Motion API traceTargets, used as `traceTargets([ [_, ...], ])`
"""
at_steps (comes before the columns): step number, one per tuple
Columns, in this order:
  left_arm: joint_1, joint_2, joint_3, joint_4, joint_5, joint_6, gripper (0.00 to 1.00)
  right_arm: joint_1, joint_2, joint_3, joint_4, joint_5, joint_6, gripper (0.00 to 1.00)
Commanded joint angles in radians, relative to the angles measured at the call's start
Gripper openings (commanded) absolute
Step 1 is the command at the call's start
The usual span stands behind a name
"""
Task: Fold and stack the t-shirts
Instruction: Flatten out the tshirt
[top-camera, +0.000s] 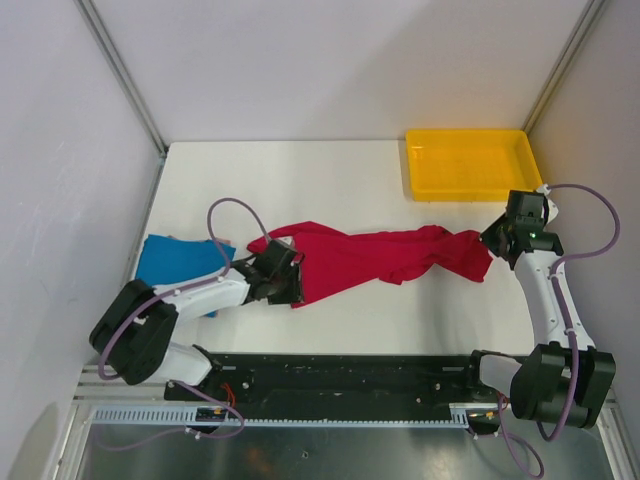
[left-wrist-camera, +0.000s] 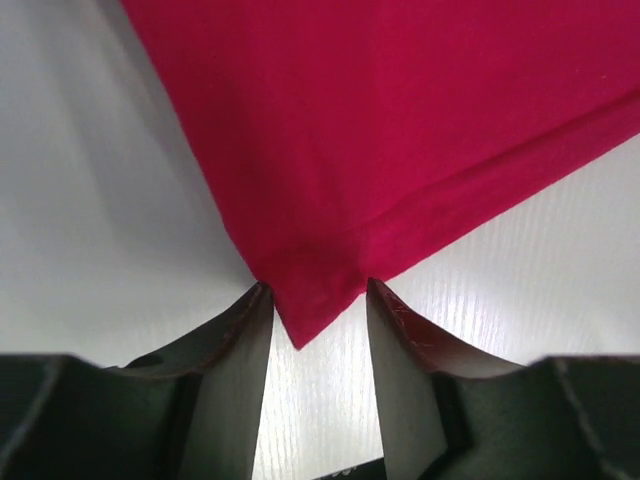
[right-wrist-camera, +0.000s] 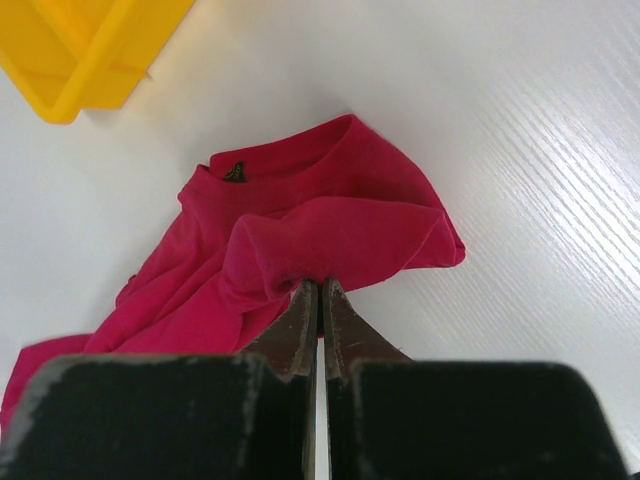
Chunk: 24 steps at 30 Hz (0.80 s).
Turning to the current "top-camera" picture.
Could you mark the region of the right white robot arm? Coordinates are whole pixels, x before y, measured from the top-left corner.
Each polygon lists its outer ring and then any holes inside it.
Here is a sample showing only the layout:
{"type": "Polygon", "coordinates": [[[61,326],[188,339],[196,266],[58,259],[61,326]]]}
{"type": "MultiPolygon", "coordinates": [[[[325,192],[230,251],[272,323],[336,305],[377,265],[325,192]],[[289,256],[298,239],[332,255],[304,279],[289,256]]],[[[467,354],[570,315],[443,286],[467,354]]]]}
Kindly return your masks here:
{"type": "Polygon", "coordinates": [[[501,215],[480,236],[505,260],[525,294],[535,347],[517,360],[477,350],[474,368],[461,376],[463,393],[484,401],[495,391],[511,400],[514,415],[556,439],[566,427],[594,426],[616,373],[612,354],[598,350],[572,300],[556,234],[543,219],[501,215]]]}

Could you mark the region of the red polo shirt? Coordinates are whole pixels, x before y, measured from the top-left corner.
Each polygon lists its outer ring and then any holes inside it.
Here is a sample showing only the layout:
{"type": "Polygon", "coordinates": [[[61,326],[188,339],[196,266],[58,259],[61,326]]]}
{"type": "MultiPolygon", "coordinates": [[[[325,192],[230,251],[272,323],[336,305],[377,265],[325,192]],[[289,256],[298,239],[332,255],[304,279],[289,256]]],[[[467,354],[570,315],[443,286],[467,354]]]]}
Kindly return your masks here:
{"type": "Polygon", "coordinates": [[[492,263],[478,232],[451,233],[437,225],[346,234],[305,221],[277,228],[270,236],[292,239],[302,256],[303,301],[296,303],[296,308],[372,280],[400,285],[421,277],[434,265],[481,283],[492,263]]]}

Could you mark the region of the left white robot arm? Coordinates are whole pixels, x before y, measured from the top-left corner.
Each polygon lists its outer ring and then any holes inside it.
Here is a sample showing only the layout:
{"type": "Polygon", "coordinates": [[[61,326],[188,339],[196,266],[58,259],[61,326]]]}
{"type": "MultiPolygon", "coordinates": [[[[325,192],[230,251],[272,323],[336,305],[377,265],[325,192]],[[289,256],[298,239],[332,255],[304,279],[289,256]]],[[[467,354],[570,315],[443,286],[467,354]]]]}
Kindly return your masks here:
{"type": "Polygon", "coordinates": [[[210,354],[175,342],[174,330],[208,313],[253,302],[302,302],[303,261],[302,253],[274,239],[263,252],[192,280],[155,286],[139,279],[128,282],[89,335],[100,355],[100,378],[120,378],[128,385],[182,382],[199,399],[214,397],[221,376],[210,354]]]}

